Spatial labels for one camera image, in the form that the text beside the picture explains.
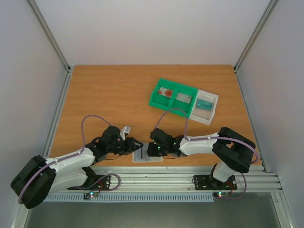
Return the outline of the teal credit card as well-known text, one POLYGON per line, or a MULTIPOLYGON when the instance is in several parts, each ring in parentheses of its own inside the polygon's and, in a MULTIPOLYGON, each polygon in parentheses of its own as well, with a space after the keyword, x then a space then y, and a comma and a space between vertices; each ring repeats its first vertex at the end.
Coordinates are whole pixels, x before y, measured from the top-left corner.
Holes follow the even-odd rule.
POLYGON ((206 111, 211 111, 212 107, 213 107, 213 103, 203 100, 203 99, 197 99, 195 107, 197 109, 201 109, 201 110, 206 110, 206 111))

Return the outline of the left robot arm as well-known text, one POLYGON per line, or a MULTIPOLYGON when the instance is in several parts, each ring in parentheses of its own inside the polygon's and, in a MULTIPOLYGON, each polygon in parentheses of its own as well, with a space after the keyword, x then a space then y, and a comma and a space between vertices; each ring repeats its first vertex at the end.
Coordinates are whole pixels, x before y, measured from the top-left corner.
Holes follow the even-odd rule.
POLYGON ((130 128, 120 130, 109 126, 101 136, 83 148, 55 158, 32 157, 13 179, 10 186, 19 198, 19 204, 32 209, 46 197, 61 190, 96 190, 105 176, 91 168, 106 160, 108 154, 129 155, 143 147, 143 143, 129 137, 130 128))

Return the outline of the beige leather card holder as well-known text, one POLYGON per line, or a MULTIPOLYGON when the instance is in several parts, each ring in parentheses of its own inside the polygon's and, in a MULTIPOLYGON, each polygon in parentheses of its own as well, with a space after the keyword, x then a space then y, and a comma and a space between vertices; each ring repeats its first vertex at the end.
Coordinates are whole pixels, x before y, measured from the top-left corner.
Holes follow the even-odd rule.
POLYGON ((132 163, 148 163, 148 162, 163 162, 163 158, 148 156, 147 149, 143 147, 132 153, 132 163))

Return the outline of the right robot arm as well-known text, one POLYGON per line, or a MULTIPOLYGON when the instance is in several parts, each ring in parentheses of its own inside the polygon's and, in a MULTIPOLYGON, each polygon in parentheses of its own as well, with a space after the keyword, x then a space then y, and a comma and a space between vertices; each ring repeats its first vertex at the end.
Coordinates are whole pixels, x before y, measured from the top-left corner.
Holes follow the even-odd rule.
POLYGON ((151 132, 150 139, 152 142, 147 149, 150 157, 170 155, 179 158, 195 154, 215 154, 220 163, 214 165, 207 179, 207 186, 213 190, 233 186, 229 179, 236 172, 248 173, 250 166, 259 160, 255 143, 227 127, 222 127, 214 134, 196 137, 173 137, 156 128, 151 132))

